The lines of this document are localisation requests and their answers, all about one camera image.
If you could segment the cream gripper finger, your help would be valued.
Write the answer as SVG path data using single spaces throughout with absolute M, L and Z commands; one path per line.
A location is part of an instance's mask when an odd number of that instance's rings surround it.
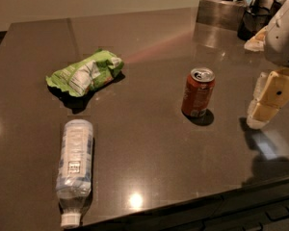
M 283 67 L 268 73 L 268 80 L 259 100 L 251 100 L 247 125 L 261 129 L 289 102 L 289 68 Z
M 262 92 L 266 86 L 269 74 L 267 72 L 261 72 L 260 76 L 257 78 L 255 88 L 253 91 L 253 98 L 259 100 L 262 96 Z

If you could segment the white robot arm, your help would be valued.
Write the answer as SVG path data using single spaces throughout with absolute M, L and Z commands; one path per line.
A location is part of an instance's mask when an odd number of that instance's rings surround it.
M 263 51 L 266 60 L 278 66 L 260 74 L 248 108 L 247 125 L 261 129 L 289 102 L 289 0 L 244 47 Z

